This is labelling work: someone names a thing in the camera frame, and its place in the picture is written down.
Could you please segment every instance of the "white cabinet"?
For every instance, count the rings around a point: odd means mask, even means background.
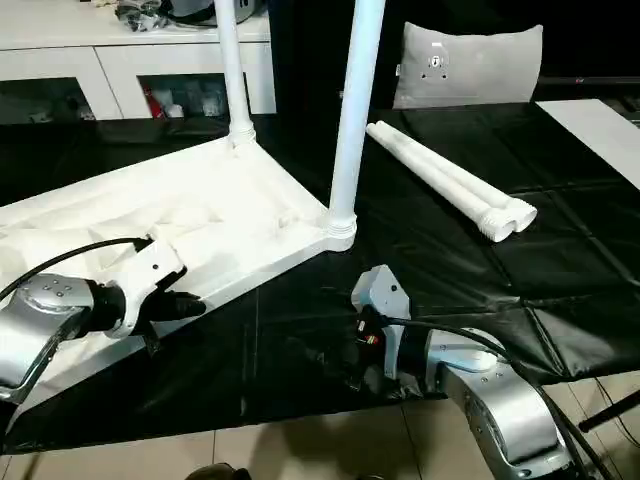
[[[3,108],[3,81],[10,80],[42,79],[35,87],[34,81],[19,88],[5,85],[5,97],[18,99],[16,110],[24,90],[40,97],[51,90],[60,97],[63,91],[67,98],[73,87],[73,96],[83,96],[97,120],[151,117],[141,82],[154,94],[169,85],[185,115],[194,114],[197,102],[184,98],[194,84],[216,93],[200,100],[216,97],[218,106],[226,104],[216,28],[169,26],[134,33],[118,21],[113,7],[95,8],[77,0],[0,0],[0,5],[0,123],[8,110]],[[268,11],[239,24],[237,32],[251,112],[275,113]],[[203,115],[203,102],[199,108],[195,114]]]
[[[224,85],[219,43],[97,47],[96,52],[124,118],[151,117],[141,87],[144,77],[210,75]],[[240,55],[251,113],[275,113],[271,45],[242,43]]]
[[[0,82],[63,78],[75,79],[97,120],[122,118],[93,48],[0,51]]]

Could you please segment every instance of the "glass cabinet door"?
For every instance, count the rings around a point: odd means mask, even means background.
[[[93,48],[0,51],[0,124],[120,118]]]
[[[96,52],[124,118],[227,112],[219,43],[98,47]],[[251,113],[275,113],[271,45],[240,43],[240,55]]]

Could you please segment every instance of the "white cylindrical leg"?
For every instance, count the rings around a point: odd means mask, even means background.
[[[384,6],[385,0],[356,0],[329,204],[329,249],[334,251],[349,249],[355,238],[353,206]]]
[[[425,147],[401,131],[396,130],[391,125],[383,121],[379,121],[376,125],[389,132],[393,132],[395,134],[395,138],[402,141],[403,145],[413,149],[425,161],[431,163],[431,165],[454,179],[460,185],[474,193],[477,197],[481,198],[492,207],[504,208],[505,210],[512,212],[516,221],[516,232],[521,232],[527,228],[536,218],[538,210],[533,205],[530,205],[519,198],[513,198],[503,191],[498,190],[493,185],[488,184],[484,180],[467,172],[464,168],[461,168],[443,156],[438,155],[433,150]]]
[[[237,145],[253,140],[256,133],[253,129],[253,122],[249,118],[249,107],[247,106],[244,75],[240,62],[236,14],[233,6],[234,0],[214,0],[214,3],[231,116],[229,136],[234,145]]]
[[[489,239],[501,242],[514,231],[516,224],[509,212],[492,207],[429,162],[422,161],[415,151],[398,142],[392,132],[372,123],[367,127],[367,133],[449,203],[474,221]]]

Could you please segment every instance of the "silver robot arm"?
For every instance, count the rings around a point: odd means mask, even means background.
[[[358,330],[384,334],[384,375],[398,378],[398,358],[408,342],[409,297],[389,267],[362,274],[351,295]],[[393,319],[403,320],[403,325]],[[492,336],[470,329],[501,346]],[[485,346],[461,335],[430,330],[424,361],[408,372],[424,376],[426,390],[445,394],[462,410],[482,455],[498,480],[542,478],[566,469],[571,458],[546,403],[513,368]]]
[[[164,291],[185,272],[173,248],[155,241],[104,285],[53,274],[27,280],[0,310],[0,400],[22,403],[61,342],[95,331],[111,338],[144,334],[150,320],[204,313],[197,297]]]

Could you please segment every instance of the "shelf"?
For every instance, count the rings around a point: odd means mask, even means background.
[[[132,32],[118,21],[113,6],[96,8],[78,0],[0,0],[0,12],[0,50],[220,42],[216,28]],[[238,39],[270,42],[266,9],[238,25]]]

